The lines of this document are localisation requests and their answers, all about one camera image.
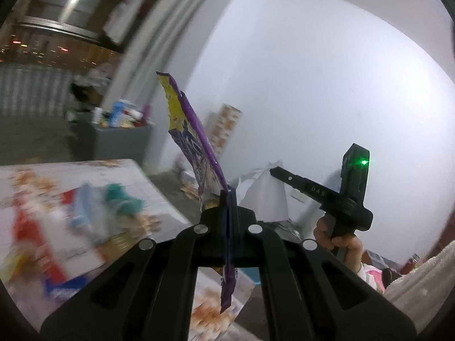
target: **floor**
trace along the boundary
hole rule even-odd
[[[69,147],[71,125],[64,119],[0,117],[0,130],[0,165],[72,161]],[[190,222],[199,222],[199,201],[187,198],[180,191],[179,180],[174,173],[151,176],[150,180]],[[261,340],[269,339],[261,286],[256,286],[232,329],[232,333],[227,332],[218,339],[257,340],[250,337],[249,332]]]

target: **curtain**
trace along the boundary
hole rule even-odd
[[[204,0],[159,0],[131,41],[106,93],[102,107],[126,99],[150,103],[158,85],[156,70],[163,70],[186,24]]]

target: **white power outlet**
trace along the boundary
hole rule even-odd
[[[305,194],[302,194],[299,190],[292,189],[291,197],[299,200],[301,203],[306,203],[309,200],[309,197]]]

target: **purple wrapper edge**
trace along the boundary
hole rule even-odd
[[[188,121],[190,122],[194,131],[199,136],[199,139],[201,140],[202,148],[204,149],[204,151],[208,157],[208,160],[210,161],[210,164],[213,167],[213,171],[218,176],[218,179],[220,180],[222,188],[225,191],[227,191],[228,184],[226,183],[226,179],[224,178],[224,174],[221,169],[221,166],[217,160],[217,157],[215,156],[215,153],[213,152],[212,145],[208,141],[204,127],[202,126],[199,118],[196,115],[196,112],[194,111],[190,102],[188,101],[185,93],[179,90],[179,88],[177,86],[177,82],[169,73],[161,73],[161,72],[156,72],[156,73],[158,75],[164,75],[164,76],[169,77],[169,83],[171,84],[172,88],[174,89],[174,91],[177,94],[178,101],[180,102],[180,105],[181,105],[181,108],[182,108],[184,114],[186,115],[186,117],[187,117]]]

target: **gray box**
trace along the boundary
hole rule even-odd
[[[92,124],[91,113],[79,113],[75,133],[72,151],[77,161],[133,159],[142,165],[152,126],[105,128]]]

